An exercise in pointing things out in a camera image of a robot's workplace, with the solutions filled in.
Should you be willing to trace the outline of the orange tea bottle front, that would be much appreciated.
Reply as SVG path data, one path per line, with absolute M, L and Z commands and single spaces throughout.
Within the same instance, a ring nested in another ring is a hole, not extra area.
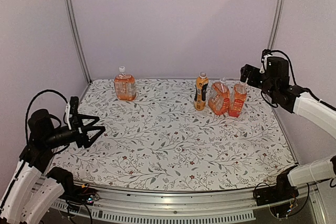
M 239 117 L 243 109 L 243 105 L 246 98 L 247 98 L 246 84 L 242 82 L 235 84 L 230 98 L 230 105 L 228 110 L 229 116 L 235 118 Z

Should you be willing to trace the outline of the orange tea bottle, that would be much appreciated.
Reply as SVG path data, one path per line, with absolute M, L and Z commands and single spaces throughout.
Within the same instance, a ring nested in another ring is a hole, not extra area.
M 126 74 L 125 66 L 119 67 L 119 73 L 114 79 L 114 89 L 121 101 L 133 101 L 136 97 L 135 78 L 131 74 Z
M 243 109 L 243 105 L 246 98 L 247 98 L 246 84 L 242 82 L 235 84 L 230 98 L 230 105 L 228 110 L 229 116 L 235 118 L 239 117 Z
M 215 115 L 223 115 L 228 111 L 230 104 L 230 93 L 225 77 L 221 78 L 212 84 L 208 106 Z

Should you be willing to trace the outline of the milk tea bottle dark label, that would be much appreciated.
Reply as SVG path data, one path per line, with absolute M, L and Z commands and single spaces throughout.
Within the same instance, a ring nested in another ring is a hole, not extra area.
M 195 83 L 194 107 L 198 111 L 204 110 L 206 106 L 206 90 L 208 87 L 208 77 L 205 72 L 201 72 Z

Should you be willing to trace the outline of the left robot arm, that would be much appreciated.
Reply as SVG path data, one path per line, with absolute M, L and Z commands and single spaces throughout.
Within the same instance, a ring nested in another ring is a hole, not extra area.
M 89 148 L 106 128 L 96 125 L 97 116 L 75 113 L 69 125 L 58 127 L 53 125 L 54 118 L 40 109 L 27 120 L 30 136 L 1 199 L 1 223 L 39 223 L 57 198 L 74 205 L 93 202 L 96 190 L 76 186 L 71 172 L 60 167 L 49 170 L 48 166 L 56 155 L 54 149 L 65 150 L 73 142 Z

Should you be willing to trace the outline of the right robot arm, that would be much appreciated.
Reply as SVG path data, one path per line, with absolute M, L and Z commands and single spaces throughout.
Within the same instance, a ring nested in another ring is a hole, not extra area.
M 267 54 L 261 67 L 244 65 L 240 70 L 241 82 L 257 88 L 290 114 L 303 118 L 335 137 L 335 108 L 318 99 L 308 88 L 296 84 L 291 61 Z M 298 187 L 335 179 L 335 155 L 304 164 L 294 165 L 280 172 L 273 186 L 254 190 L 257 205 L 267 205 L 299 195 Z

